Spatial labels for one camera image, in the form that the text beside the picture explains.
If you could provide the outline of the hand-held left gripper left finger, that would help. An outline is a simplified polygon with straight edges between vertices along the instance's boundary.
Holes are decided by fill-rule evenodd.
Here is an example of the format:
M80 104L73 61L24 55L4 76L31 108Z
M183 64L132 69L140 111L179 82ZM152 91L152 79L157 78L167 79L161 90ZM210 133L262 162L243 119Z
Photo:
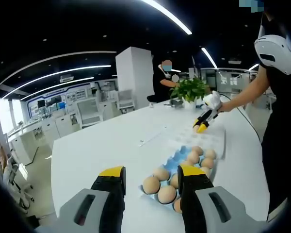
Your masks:
M102 171L90 189L83 189L60 209L54 224L56 233L121 232L126 168L117 166Z

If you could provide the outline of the person's right hand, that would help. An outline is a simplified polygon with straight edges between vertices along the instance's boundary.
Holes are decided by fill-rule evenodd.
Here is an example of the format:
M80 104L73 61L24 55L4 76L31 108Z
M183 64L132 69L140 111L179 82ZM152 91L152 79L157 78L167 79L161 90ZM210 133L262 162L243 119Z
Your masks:
M232 109L230 102L223 102L218 112L230 112Z

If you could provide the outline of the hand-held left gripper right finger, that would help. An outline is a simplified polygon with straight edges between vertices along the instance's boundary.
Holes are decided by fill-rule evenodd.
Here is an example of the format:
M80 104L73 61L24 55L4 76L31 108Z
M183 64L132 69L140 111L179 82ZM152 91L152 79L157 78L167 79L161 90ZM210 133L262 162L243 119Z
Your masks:
M221 186L213 186L205 172L178 166L180 208L187 233L262 233L267 222L256 221L245 205Z

